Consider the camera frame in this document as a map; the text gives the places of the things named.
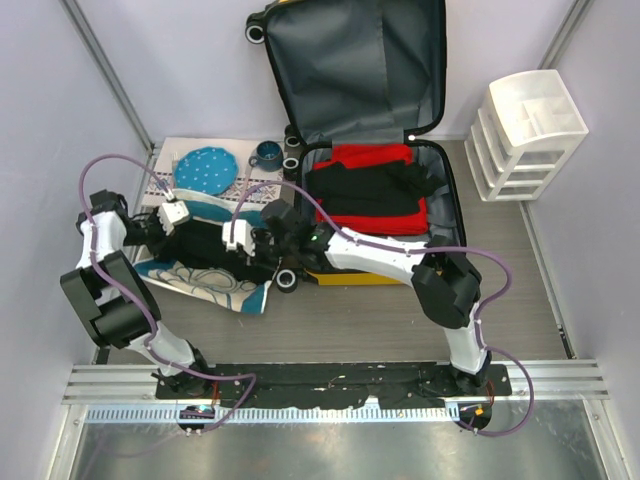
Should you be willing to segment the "teal Doraemon towel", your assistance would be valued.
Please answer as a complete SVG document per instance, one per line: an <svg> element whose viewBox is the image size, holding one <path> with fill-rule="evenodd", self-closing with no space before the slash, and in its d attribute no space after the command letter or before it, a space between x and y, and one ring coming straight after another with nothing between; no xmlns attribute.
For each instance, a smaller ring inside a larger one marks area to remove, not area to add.
<svg viewBox="0 0 640 480"><path fill-rule="evenodd" d="M235 210L239 210L238 219L246 220L253 227L262 228L264 223L259 210L242 210L243 203L238 200L231 209L217 202L195 202L185 195L176 195L183 200L191 214L191 220L222 225L231 220ZM179 261L159 262L144 248L136 258L134 268L148 283L161 288L176 291L194 298L211 302L223 308L248 314L264 312L268 290L274 276L262 284L248 280L236 280L232 274L221 269L194 269Z"/></svg>

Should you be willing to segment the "yellow Pikachu hard suitcase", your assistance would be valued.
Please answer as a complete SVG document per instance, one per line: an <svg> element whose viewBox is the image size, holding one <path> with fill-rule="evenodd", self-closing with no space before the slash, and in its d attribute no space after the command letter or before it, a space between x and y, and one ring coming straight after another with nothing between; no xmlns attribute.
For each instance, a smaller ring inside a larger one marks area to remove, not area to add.
<svg viewBox="0 0 640 480"><path fill-rule="evenodd" d="M300 149L295 182L347 144L403 144L443 185L426 199L428 228L467 243L444 148L424 139L444 116L447 73L443 1L273 1L248 15L245 37L262 44Z"/></svg>

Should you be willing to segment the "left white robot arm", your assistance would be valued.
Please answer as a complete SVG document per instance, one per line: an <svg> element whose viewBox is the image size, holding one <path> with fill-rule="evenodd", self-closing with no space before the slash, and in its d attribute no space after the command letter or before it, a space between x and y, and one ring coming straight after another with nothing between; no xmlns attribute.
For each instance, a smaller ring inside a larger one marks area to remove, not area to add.
<svg viewBox="0 0 640 480"><path fill-rule="evenodd" d="M99 347L139 353L156 377L190 398L205 397L213 375L198 349L161 322L159 306L124 253L129 246L167 239L156 214L131 216L123 195L101 190L78 215L83 250L60 286L91 340Z"/></svg>

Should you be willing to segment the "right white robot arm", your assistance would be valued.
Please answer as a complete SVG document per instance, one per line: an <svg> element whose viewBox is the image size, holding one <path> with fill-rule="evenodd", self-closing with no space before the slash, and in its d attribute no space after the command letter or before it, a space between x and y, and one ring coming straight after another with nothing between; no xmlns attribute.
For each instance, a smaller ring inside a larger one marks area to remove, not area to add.
<svg viewBox="0 0 640 480"><path fill-rule="evenodd" d="M283 200L269 203L261 217L263 228L234 226L252 260L292 256L307 268L373 273L411 287L424 315L444 331L455 389L472 395L487 384L491 354L480 344L473 321L482 277L445 237L402 242L329 222L312 224Z"/></svg>

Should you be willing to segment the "black garment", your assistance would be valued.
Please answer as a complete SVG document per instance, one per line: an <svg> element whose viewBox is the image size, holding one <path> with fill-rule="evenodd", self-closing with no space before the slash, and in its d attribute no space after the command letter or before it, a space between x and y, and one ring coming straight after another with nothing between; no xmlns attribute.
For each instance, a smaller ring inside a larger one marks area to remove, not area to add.
<svg viewBox="0 0 640 480"><path fill-rule="evenodd" d="M147 248L159 262L179 261L194 269L221 269L236 280L262 284L271 280L275 269L248 265L239 254L226 250L220 225L190 220L178 225L169 236L157 236Z"/></svg>
<svg viewBox="0 0 640 480"><path fill-rule="evenodd" d="M416 214L422 200L446 185L425 166L402 160L360 168L337 162L307 173L305 181L328 214L368 217Z"/></svg>

